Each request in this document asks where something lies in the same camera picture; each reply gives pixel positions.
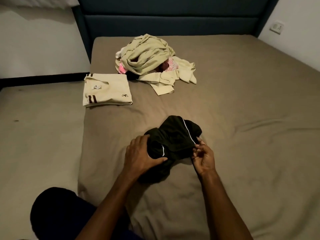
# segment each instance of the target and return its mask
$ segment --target headboard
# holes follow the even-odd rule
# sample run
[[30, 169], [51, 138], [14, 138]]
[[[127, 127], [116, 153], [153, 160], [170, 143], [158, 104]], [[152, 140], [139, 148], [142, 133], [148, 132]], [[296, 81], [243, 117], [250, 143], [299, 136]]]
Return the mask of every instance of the headboard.
[[89, 60], [100, 36], [258, 35], [278, 0], [78, 0]]

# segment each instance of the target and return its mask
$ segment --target light green fabric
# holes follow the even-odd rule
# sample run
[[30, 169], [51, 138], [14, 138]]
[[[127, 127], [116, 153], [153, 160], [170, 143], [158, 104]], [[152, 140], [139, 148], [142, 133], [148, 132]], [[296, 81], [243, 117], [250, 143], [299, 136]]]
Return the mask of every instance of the light green fabric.
[[125, 69], [137, 75], [144, 75], [164, 63], [174, 50], [163, 39], [145, 34], [135, 37], [121, 52], [121, 62]]

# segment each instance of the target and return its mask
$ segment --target white clothing tag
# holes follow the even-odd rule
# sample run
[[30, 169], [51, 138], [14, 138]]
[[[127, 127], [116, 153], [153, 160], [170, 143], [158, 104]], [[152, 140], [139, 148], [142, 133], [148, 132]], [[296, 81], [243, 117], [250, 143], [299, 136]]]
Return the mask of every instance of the white clothing tag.
[[94, 85], [92, 89], [101, 89], [101, 85]]

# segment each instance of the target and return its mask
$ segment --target mattress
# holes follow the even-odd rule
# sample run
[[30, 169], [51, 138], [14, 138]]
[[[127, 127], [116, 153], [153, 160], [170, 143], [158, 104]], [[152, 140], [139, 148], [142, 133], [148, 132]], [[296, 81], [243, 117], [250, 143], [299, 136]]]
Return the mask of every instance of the mattress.
[[[132, 138], [169, 115], [198, 124], [226, 191], [255, 239], [320, 236], [320, 73], [248, 35], [163, 36], [195, 62], [197, 84], [178, 80], [157, 96], [130, 81], [132, 105], [86, 108], [80, 197], [98, 205], [120, 173]], [[94, 41], [91, 73], [116, 73], [132, 37]], [[144, 239], [210, 239], [190, 158], [157, 184], [135, 184], [126, 209]]]

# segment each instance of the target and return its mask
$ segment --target hand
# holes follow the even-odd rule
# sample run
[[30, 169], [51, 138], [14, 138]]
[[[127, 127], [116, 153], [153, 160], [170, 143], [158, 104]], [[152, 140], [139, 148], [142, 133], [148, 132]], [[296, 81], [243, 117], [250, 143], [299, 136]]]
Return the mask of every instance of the hand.
[[195, 170], [201, 177], [211, 173], [216, 174], [213, 150], [202, 139], [199, 137], [197, 139], [199, 145], [195, 145], [196, 148], [193, 149], [192, 157]]
[[152, 159], [147, 153], [147, 141], [150, 135], [138, 136], [127, 146], [122, 172], [130, 179], [137, 180], [150, 168], [162, 164], [168, 158]]

